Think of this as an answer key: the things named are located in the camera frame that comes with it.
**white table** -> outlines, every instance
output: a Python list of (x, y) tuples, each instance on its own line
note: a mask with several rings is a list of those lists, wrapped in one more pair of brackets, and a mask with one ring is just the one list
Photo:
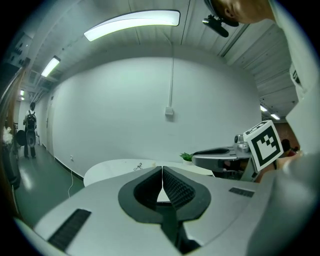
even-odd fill
[[(110, 179), (116, 176), (127, 174), (130, 172), (138, 172), (140, 169), (137, 166), (142, 163), (141, 168), (146, 169), (157, 166), (177, 167), (189, 172), (214, 176), (213, 172), (195, 165), (186, 165), (178, 162), (157, 161), (147, 159), (116, 159), (98, 163), (91, 167), (84, 175), (83, 183), (87, 187), (92, 183)], [(168, 202), (168, 196), (162, 188), (158, 196), (158, 202)]]

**white wall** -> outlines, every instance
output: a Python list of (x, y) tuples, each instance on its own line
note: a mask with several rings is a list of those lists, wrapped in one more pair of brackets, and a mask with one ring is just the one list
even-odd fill
[(35, 115), (37, 122), (37, 132), (40, 138), (41, 144), (47, 146), (47, 112), (48, 112), (48, 100), (50, 93), (45, 94), (41, 100), (35, 105)]
[(167, 47), (127, 47), (70, 69), (57, 88), (55, 157), (81, 176), (112, 159), (180, 162), (183, 152), (232, 145), (261, 121), (250, 74), (185, 47), (174, 50), (174, 118), (167, 119), (170, 55)]

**floor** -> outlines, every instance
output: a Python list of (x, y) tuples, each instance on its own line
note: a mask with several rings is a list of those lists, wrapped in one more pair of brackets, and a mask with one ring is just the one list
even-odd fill
[[(52, 208), (66, 200), (72, 184), (71, 174), (47, 152), (44, 146), (35, 146), (36, 158), (25, 158), (19, 149), (20, 187), (15, 199), (23, 220), (30, 227)], [(70, 196), (84, 188), (82, 180), (73, 176)]]

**backpack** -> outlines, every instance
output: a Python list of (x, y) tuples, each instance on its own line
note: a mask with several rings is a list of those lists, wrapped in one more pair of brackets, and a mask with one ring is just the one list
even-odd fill
[(35, 114), (36, 112), (31, 114), (29, 110), (29, 114), (26, 117), (26, 125), (25, 125), (28, 130), (34, 130), (36, 128), (37, 119)]

